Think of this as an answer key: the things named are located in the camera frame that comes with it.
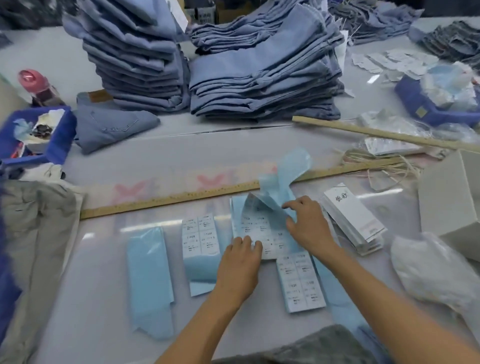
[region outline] person's left hand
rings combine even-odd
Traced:
[[[252,249],[250,236],[235,238],[223,253],[218,267],[214,292],[222,300],[240,308],[253,293],[258,283],[258,270],[262,260],[262,243],[255,242]]]

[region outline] pink bottle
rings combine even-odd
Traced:
[[[18,81],[32,95],[34,106],[65,105],[56,88],[40,72],[22,70],[18,72]]]

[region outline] forearm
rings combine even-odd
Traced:
[[[385,286],[345,252],[338,251],[323,262],[398,364],[480,363],[478,352]]]
[[[155,364],[207,364],[228,324],[239,309],[213,290],[175,342]]]

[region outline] white box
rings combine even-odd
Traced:
[[[419,181],[422,231],[480,261],[480,154],[458,150],[425,169]]]

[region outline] hand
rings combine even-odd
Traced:
[[[218,267],[215,293],[222,300],[240,308],[250,297],[258,283],[258,270],[262,260],[262,243],[255,242],[252,249],[250,236],[235,238],[223,253]]]
[[[333,240],[317,201],[303,196],[285,202],[282,207],[290,207],[297,212],[297,223],[290,216],[287,217],[287,230],[309,253],[324,261],[343,251]]]

